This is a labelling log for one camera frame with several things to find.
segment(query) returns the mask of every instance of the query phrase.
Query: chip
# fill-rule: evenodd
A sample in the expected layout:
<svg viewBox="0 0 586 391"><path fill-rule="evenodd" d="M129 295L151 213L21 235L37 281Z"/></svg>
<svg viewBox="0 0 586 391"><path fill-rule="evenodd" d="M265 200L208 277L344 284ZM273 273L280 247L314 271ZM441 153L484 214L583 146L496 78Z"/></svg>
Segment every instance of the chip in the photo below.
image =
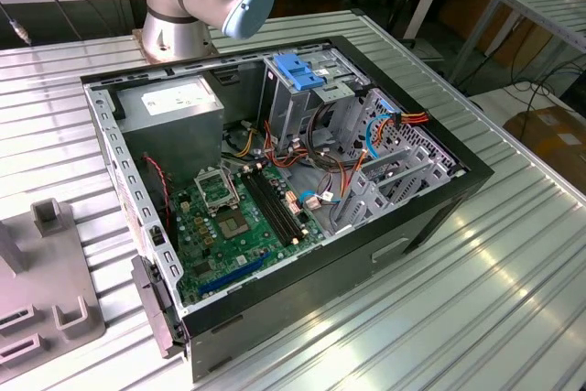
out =
<svg viewBox="0 0 586 391"><path fill-rule="evenodd" d="M193 270L195 270L195 274L199 277L200 275L203 275L206 272L210 272L212 270L212 267L210 266L210 263L204 261L203 263L199 263L198 265L196 265L193 268Z"/></svg>
<svg viewBox="0 0 586 391"><path fill-rule="evenodd" d="M220 226L224 238L234 238L250 231L250 227L240 210L220 212L216 217L216 222Z"/></svg>

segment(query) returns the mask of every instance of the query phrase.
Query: gray holder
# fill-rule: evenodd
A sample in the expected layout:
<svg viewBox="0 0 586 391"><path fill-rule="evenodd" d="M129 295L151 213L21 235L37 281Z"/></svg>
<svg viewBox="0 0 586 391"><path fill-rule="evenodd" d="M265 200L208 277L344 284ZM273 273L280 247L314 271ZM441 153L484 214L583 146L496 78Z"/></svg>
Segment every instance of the gray holder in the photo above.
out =
<svg viewBox="0 0 586 391"><path fill-rule="evenodd" d="M70 206L30 210L0 222L0 384L105 331Z"/></svg>

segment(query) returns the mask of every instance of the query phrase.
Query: metal shelf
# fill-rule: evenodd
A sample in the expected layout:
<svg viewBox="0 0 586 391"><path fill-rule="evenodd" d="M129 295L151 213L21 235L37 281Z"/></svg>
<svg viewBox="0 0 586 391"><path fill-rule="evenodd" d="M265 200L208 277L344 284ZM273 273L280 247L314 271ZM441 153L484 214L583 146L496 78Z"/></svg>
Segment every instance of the metal shelf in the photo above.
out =
<svg viewBox="0 0 586 391"><path fill-rule="evenodd" d="M501 5L513 9L513 17L524 16L580 52L586 52L586 0L491 0L466 40L450 75L458 78L478 40Z"/></svg>

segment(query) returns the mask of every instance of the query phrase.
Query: aluminum table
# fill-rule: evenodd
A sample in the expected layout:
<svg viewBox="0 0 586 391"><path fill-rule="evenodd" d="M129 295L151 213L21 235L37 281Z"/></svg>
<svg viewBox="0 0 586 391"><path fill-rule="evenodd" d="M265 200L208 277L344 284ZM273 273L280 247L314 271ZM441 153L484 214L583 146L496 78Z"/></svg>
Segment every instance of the aluminum table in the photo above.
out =
<svg viewBox="0 0 586 391"><path fill-rule="evenodd" d="M500 46L521 16L543 27L554 37L560 38L580 52L586 52L586 0L491 0L460 50L450 75L450 82L453 83L458 78L478 40L501 5L511 7L513 13L494 38L487 53ZM549 57L551 61L557 58L564 46L558 46L556 53Z"/></svg>
<svg viewBox="0 0 586 391"><path fill-rule="evenodd" d="M201 390L568 389L586 380L585 198L365 16L268 21L220 52L344 35L495 171L417 251L208 376ZM135 246L78 77L145 64L132 37L0 53L0 215L73 207L106 334L5 390L191 389L161 359Z"/></svg>

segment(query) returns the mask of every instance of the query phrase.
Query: green motherboard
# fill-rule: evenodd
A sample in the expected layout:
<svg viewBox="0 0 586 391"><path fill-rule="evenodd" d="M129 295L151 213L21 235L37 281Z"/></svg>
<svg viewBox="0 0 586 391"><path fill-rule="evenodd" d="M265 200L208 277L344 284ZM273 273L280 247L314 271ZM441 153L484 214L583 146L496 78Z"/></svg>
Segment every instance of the green motherboard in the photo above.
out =
<svg viewBox="0 0 586 391"><path fill-rule="evenodd" d="M201 190L201 185L194 184L171 194L178 215L178 256L184 270L178 287L185 304L207 298L213 291L242 281L251 273L272 266L324 238L318 223L299 206L298 215L290 214L289 220L303 232L302 238L285 242L282 231L271 226L280 228L280 223L275 220L271 223L265 216L272 216L273 211L278 210L263 213L256 201L265 204L266 199L270 199L288 209L284 195L290 188L278 169L271 165L258 175L256 178L266 182L274 196L260 198L260 192L253 192L255 200L251 194L255 189L245 184L245 176L234 175L224 183L232 182L239 199L237 205L224 206L213 216L209 212L211 201L229 199L230 191L224 187L222 178L208 179L205 191Z"/></svg>

